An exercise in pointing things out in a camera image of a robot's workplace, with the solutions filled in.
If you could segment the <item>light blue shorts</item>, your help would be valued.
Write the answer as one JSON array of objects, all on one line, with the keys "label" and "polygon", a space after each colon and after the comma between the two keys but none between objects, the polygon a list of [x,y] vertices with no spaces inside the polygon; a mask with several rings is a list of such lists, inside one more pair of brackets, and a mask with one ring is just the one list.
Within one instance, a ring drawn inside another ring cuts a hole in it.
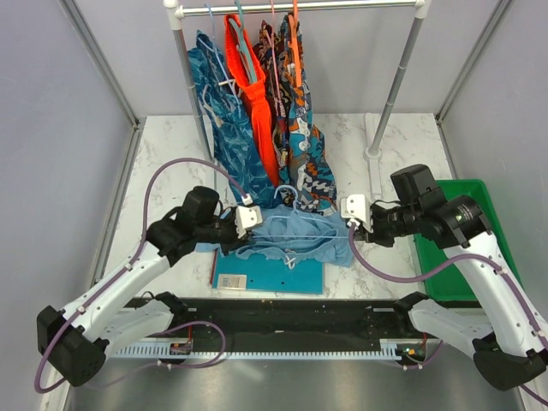
[{"label": "light blue shorts", "polygon": [[253,254],[262,254],[267,259],[282,260],[284,263],[286,263],[287,260],[296,263],[307,259],[314,259],[320,263],[345,268],[351,266],[353,259],[353,254],[348,242],[348,235],[343,239],[312,240],[260,239],[252,235],[249,243],[230,254],[234,254],[240,259],[248,259]]}]

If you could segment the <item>light blue wire hanger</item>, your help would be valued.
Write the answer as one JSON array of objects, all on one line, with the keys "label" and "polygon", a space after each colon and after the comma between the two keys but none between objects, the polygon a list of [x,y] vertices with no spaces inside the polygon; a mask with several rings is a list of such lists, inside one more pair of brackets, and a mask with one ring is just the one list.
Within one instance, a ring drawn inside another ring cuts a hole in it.
[{"label": "light blue wire hanger", "polygon": [[282,196],[282,192],[290,192],[293,195],[291,207],[280,205],[276,209],[264,211],[263,223],[253,230],[256,238],[343,239],[348,235],[348,229],[341,218],[302,211],[298,206],[298,192],[294,187],[287,184],[278,186],[274,192],[274,199]]}]

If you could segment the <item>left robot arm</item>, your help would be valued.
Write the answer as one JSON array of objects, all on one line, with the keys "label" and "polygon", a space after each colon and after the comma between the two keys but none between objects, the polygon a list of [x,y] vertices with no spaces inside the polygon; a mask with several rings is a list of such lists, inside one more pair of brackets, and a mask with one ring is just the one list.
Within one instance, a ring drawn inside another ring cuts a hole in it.
[{"label": "left robot arm", "polygon": [[146,226],[134,251],[112,273],[61,309],[43,308],[36,319],[41,366],[51,365],[74,387],[88,383],[117,351],[143,337],[178,337],[188,327],[182,303],[164,292],[135,312],[121,309],[148,283],[193,253],[199,244],[229,253],[246,245],[262,223],[260,207],[245,195],[242,205],[217,213],[219,194],[193,188],[183,203]]}]

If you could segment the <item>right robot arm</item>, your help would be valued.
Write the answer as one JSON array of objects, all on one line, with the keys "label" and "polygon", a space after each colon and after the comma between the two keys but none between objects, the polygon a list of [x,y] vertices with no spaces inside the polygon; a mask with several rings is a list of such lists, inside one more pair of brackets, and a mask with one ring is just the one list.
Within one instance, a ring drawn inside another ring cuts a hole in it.
[{"label": "right robot arm", "polygon": [[[447,199],[424,164],[398,170],[390,177],[395,206],[384,208],[363,194],[341,202],[349,226],[349,246],[372,274],[393,283],[422,282],[454,265],[488,318],[481,324],[415,292],[400,299],[392,315],[394,331],[411,337],[417,331],[436,337],[469,357],[494,388],[525,389],[547,370],[547,321],[528,299],[505,260],[487,214],[468,195]],[[367,262],[356,240],[392,247],[399,237],[421,235],[446,260],[411,278],[387,274]]]}]

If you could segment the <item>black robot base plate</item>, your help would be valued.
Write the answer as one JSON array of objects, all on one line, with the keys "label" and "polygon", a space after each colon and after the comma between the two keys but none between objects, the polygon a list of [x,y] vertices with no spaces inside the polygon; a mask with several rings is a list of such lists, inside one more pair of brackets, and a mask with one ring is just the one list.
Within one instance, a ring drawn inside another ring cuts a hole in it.
[{"label": "black robot base plate", "polygon": [[383,340],[432,343],[412,328],[393,300],[269,300],[178,298],[155,295],[175,312],[172,326],[189,324],[174,337],[190,337],[198,349],[374,350]]}]

